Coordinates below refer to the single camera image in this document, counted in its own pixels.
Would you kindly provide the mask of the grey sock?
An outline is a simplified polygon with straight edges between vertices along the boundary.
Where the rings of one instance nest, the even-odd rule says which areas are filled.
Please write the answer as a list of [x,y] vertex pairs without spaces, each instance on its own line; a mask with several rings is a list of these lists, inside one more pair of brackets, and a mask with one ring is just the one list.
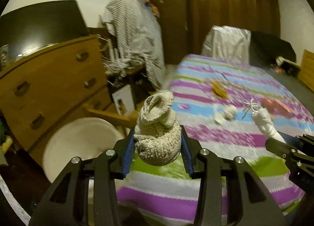
[[162,167],[175,161],[181,149],[181,127],[173,106],[173,93],[159,91],[149,96],[135,126],[135,147],[140,159]]

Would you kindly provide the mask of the white plastic trash bucket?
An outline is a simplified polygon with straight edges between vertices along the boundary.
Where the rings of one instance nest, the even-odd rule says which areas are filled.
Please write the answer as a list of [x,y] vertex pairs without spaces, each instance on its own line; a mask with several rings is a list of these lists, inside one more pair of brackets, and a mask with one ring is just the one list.
[[53,182],[73,157],[95,158],[123,138],[113,125],[100,118],[80,118],[62,126],[45,146],[43,169],[47,179]]

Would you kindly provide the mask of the pink rectangular box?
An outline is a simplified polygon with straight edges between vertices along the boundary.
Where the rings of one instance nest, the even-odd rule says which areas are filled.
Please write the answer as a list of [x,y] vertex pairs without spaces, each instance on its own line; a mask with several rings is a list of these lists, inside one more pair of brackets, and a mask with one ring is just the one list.
[[266,108],[270,113],[276,111],[287,118],[292,116],[292,109],[279,100],[264,98],[262,99],[261,105]]

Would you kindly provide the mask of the grey mattress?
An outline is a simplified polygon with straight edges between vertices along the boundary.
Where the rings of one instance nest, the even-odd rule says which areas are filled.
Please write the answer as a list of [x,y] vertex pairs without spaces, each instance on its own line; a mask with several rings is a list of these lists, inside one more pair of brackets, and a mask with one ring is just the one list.
[[310,88],[295,77],[279,74],[270,68],[263,70],[286,87],[313,114],[314,93]]

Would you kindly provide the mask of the small wooden stool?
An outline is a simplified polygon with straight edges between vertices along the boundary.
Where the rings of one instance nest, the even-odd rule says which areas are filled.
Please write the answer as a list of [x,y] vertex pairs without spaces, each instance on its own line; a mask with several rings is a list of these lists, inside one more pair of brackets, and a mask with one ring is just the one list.
[[130,116],[122,116],[114,112],[93,109],[87,103],[84,103],[82,108],[86,116],[103,119],[114,126],[121,126],[131,129],[136,126],[138,119],[137,111],[134,111]]

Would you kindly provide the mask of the cream rolled sock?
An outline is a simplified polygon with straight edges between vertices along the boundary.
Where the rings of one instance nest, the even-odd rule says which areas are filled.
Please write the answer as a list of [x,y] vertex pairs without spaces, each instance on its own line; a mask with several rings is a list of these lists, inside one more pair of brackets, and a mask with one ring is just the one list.
[[221,112],[216,112],[214,116],[214,122],[217,125],[223,125],[227,121],[232,121],[235,119],[237,114],[237,108],[234,105],[229,105],[223,109]]

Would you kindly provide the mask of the wooden bed headboard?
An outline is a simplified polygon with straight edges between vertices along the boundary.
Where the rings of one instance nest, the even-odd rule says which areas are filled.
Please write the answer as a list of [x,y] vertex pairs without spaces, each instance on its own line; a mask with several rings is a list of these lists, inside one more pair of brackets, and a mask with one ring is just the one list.
[[298,79],[314,91],[314,53],[304,50]]

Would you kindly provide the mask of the striped floral bed sheet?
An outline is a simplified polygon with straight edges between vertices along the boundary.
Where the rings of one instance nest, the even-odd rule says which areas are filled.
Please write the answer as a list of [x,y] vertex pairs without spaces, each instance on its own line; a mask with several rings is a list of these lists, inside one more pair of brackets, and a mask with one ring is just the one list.
[[[228,99],[213,92],[212,81],[222,83]],[[291,136],[313,134],[313,116],[283,85],[259,68],[190,54],[175,71],[170,90],[173,110],[189,137],[219,157],[242,156],[285,214],[298,205],[304,193],[289,180],[284,160],[266,150],[266,138],[251,115],[242,118],[244,102],[276,99],[292,109],[289,118],[273,114],[278,131]],[[235,119],[217,125],[215,113],[229,105],[237,108]],[[200,182],[185,172],[182,158],[154,167],[135,156],[117,198],[120,204],[133,206],[163,224],[186,225],[195,218],[199,188]]]

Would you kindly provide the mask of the white product box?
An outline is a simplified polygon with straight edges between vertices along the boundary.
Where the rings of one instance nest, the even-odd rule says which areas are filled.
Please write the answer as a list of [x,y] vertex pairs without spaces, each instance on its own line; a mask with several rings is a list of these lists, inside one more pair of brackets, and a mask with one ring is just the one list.
[[135,111],[132,89],[129,84],[115,91],[112,94],[112,98],[119,115],[128,116]]

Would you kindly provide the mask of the wooden chest of drawers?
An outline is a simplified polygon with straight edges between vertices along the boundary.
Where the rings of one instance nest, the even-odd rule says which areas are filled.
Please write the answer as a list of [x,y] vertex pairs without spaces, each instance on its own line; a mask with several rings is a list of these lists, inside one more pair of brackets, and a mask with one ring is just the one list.
[[103,110],[110,103],[97,36],[53,45],[1,72],[1,120],[38,164],[60,127],[85,117],[85,106]]

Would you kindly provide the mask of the silver crinkled chair cover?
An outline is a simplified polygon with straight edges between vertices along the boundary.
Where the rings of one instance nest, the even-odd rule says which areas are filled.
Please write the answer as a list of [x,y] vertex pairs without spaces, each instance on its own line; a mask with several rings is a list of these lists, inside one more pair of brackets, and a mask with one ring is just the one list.
[[214,25],[204,39],[201,55],[229,63],[249,65],[251,31]]

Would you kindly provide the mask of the grey patterned cup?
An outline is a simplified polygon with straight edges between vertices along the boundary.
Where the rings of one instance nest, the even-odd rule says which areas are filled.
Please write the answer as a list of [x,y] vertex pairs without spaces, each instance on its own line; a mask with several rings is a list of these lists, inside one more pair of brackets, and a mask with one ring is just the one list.
[[8,44],[4,45],[0,49],[0,64],[1,70],[7,65],[7,61],[10,59],[9,57],[9,46]]

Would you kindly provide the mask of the dark wooden wardrobe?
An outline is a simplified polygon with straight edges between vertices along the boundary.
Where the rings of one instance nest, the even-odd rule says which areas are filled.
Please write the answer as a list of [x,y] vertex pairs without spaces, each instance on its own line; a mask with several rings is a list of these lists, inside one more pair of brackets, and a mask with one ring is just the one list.
[[210,29],[232,26],[280,35],[278,0],[187,0],[189,49],[199,54]]

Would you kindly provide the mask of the black flat television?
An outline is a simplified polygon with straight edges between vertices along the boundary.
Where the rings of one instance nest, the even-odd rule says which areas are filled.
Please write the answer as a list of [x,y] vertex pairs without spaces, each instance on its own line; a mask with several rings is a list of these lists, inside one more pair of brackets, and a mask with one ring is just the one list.
[[28,5],[1,16],[1,47],[9,46],[7,65],[48,45],[88,34],[75,0]]

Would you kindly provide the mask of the dark wooden door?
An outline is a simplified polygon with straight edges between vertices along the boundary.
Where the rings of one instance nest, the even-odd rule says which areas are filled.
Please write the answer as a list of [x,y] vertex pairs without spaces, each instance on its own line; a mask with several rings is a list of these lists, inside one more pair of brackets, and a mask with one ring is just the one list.
[[164,62],[178,65],[188,54],[187,0],[151,0],[160,17]]

